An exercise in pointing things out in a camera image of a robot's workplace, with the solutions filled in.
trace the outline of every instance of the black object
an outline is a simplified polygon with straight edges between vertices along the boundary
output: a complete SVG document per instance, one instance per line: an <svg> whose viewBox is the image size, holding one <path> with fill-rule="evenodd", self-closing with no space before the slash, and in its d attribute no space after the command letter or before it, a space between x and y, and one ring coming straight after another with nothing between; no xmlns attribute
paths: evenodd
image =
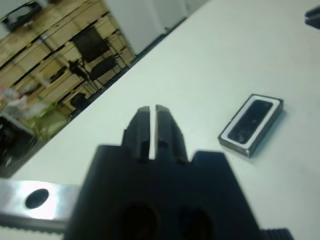
<svg viewBox="0 0 320 240"><path fill-rule="evenodd" d="M320 6L305 13L305 24L320 29Z"/></svg>
<svg viewBox="0 0 320 240"><path fill-rule="evenodd" d="M86 95L82 92L77 93L70 100L70 104L75 107L77 110L83 111L86 107L89 106L89 101L86 99Z"/></svg>
<svg viewBox="0 0 320 240"><path fill-rule="evenodd" d="M282 99L251 94L218 136L220 144L250 158L283 106Z"/></svg>
<svg viewBox="0 0 320 240"><path fill-rule="evenodd" d="M92 68L89 76L90 80L97 80L103 74L112 70L115 66L117 66L116 58L114 56L108 56Z"/></svg>
<svg viewBox="0 0 320 240"><path fill-rule="evenodd" d="M98 147L64 240L292 240L286 229L259 230L223 153L199 151L188 162L183 135L160 105L155 160L149 147L145 106L121 146Z"/></svg>
<svg viewBox="0 0 320 240"><path fill-rule="evenodd" d="M69 62L69 70L71 73L76 74L80 78L85 81L89 81L88 75L79 67L77 62L68 61Z"/></svg>
<svg viewBox="0 0 320 240"><path fill-rule="evenodd" d="M233 127L228 137L241 144L247 143L272 106L272 102L255 100Z"/></svg>
<svg viewBox="0 0 320 240"><path fill-rule="evenodd" d="M63 66L62 68L59 69L59 71L52 75L50 77L50 83L52 84L53 82L55 82L58 78L60 78L64 73L65 71L67 70L67 66Z"/></svg>
<svg viewBox="0 0 320 240"><path fill-rule="evenodd" d="M90 27L72 40L82 55L82 58L90 63L109 50L95 27Z"/></svg>
<svg viewBox="0 0 320 240"><path fill-rule="evenodd" d="M42 7L36 1L31 1L21 5L15 10L9 12L1 22L10 31L14 32L17 28L29 22L31 18L38 13Z"/></svg>

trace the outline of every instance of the chair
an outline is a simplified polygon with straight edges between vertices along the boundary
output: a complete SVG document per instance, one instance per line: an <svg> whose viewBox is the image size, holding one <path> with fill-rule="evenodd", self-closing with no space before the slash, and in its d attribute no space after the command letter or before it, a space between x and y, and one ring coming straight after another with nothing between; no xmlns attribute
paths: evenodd
<svg viewBox="0 0 320 240"><path fill-rule="evenodd" d="M79 35L73 37L72 41L81 53L82 59L84 61L90 63L100 56L104 58L101 62L99 62L96 66L92 68L91 72L88 72L86 70L84 63L82 65L82 67L86 70L87 74L89 75L90 80L93 82L94 86L97 89L99 88L96 85L95 80L97 80L102 86L104 86L98 80L98 78L104 75L105 73L114 70L114 67L116 67L118 63L114 55L105 58L103 54L110 51L111 49L113 49L114 52L117 51L111 46L108 40L102 39L102 37L99 35L94 26L89 27L85 31L81 32ZM119 54L116 53L115 55L119 57L126 66L128 66Z"/></svg>
<svg viewBox="0 0 320 240"><path fill-rule="evenodd" d="M90 103L88 99L86 99L86 95L80 92L71 98L70 104L75 107L76 110L83 111L89 106Z"/></svg>

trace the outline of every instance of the black rectangular object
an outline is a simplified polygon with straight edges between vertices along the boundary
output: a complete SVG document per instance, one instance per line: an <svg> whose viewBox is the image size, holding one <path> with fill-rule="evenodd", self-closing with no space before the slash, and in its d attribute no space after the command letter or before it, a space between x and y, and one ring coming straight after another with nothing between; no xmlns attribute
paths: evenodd
<svg viewBox="0 0 320 240"><path fill-rule="evenodd" d="M251 157L283 109L279 98L252 94L219 135L221 145Z"/></svg>
<svg viewBox="0 0 320 240"><path fill-rule="evenodd" d="M88 63L109 51L108 44L102 39L95 27L90 27L72 39L82 58Z"/></svg>
<svg viewBox="0 0 320 240"><path fill-rule="evenodd" d="M9 12L2 18L1 22L10 32L14 32L17 28L29 22L41 9L39 3L31 1Z"/></svg>

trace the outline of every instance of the metal bar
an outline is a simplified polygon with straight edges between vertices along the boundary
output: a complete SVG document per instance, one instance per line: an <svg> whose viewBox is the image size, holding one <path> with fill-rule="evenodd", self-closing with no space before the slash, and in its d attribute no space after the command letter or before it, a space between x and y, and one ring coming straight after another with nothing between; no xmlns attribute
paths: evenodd
<svg viewBox="0 0 320 240"><path fill-rule="evenodd" d="M78 185L0 180L0 225L63 233L78 199Z"/></svg>

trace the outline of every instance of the shelving unit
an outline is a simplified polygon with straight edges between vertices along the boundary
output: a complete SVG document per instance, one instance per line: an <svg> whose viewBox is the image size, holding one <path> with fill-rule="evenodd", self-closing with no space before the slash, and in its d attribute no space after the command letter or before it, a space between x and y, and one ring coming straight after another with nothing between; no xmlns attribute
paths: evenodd
<svg viewBox="0 0 320 240"><path fill-rule="evenodd" d="M125 65L119 61L121 56L129 66L136 56L103 1L61 1L58 4L49 4L34 16L31 25L19 28L0 42L0 86L19 91L28 84L41 84L41 78L49 79L63 66L68 66L68 60L80 59L81 55L72 39L93 26L114 48L104 56L115 55L118 64L124 68ZM102 59L99 57L86 64L86 68L91 70ZM120 70L115 67L114 71L102 76L100 82L105 84ZM69 103L72 96L83 92L89 97L94 93L93 88L89 93L84 84L83 79L66 70L48 87L41 85L36 89L28 96L28 102L34 104L36 101L48 101L63 104L66 105L64 111L70 114L74 110Z"/></svg>

